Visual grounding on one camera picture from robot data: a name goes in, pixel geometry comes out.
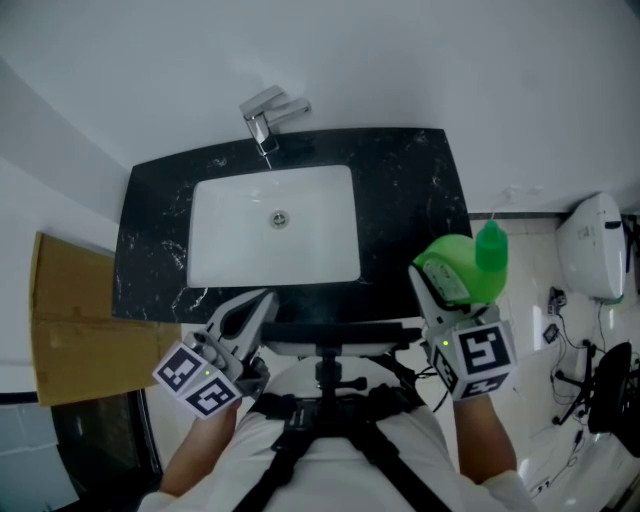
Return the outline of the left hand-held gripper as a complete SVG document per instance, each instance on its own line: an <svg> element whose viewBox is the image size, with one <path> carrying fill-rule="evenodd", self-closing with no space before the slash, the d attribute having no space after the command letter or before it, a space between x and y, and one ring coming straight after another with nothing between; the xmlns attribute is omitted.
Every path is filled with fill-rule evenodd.
<svg viewBox="0 0 640 512"><path fill-rule="evenodd" d="M224 333L228 318L249 307L240 330ZM260 344L262 325L279 310L275 292L257 289L220 305L204 330L175 343L152 372L154 380L200 419L208 419L248 395L249 366ZM223 344L238 345L238 358Z"/></svg>

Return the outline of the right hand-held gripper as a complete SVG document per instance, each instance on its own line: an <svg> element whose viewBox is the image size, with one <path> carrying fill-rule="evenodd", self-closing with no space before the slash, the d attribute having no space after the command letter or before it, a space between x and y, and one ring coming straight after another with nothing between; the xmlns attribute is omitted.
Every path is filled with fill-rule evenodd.
<svg viewBox="0 0 640 512"><path fill-rule="evenodd" d="M451 398L465 401L497 390L517 365L512 328L499 307L456 311L444 320L428 279L413 264L408 275L427 326L422 347Z"/></svg>

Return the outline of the person's left hand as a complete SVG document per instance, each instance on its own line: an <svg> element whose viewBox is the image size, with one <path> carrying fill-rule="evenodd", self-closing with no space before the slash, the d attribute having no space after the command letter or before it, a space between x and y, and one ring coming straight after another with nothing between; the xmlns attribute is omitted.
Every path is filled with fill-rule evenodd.
<svg viewBox="0 0 640 512"><path fill-rule="evenodd" d="M264 391L270 380L271 374L265 361L255 356L249 366L249 375L246 380L248 386L248 395L257 399Z"/></svg>

